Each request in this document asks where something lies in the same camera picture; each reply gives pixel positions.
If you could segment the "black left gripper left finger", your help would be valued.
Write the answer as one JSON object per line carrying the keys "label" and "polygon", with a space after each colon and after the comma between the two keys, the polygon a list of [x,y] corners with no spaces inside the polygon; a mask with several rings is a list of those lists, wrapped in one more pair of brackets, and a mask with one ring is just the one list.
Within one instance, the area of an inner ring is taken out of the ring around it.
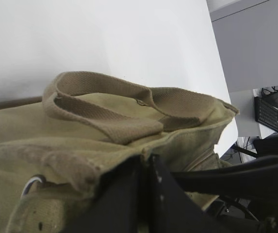
{"label": "black left gripper left finger", "polygon": [[137,233],[145,209],[144,167],[141,156],[122,162],[100,179],[100,188],[90,207],[70,221],[63,233]]}

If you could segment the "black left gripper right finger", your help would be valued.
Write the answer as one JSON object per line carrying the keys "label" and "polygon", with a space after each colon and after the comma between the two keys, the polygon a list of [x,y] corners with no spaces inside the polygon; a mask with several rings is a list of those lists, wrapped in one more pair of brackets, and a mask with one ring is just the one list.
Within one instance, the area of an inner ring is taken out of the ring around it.
{"label": "black left gripper right finger", "polygon": [[260,233],[257,221],[210,217],[180,188],[158,155],[150,162],[151,233]]}

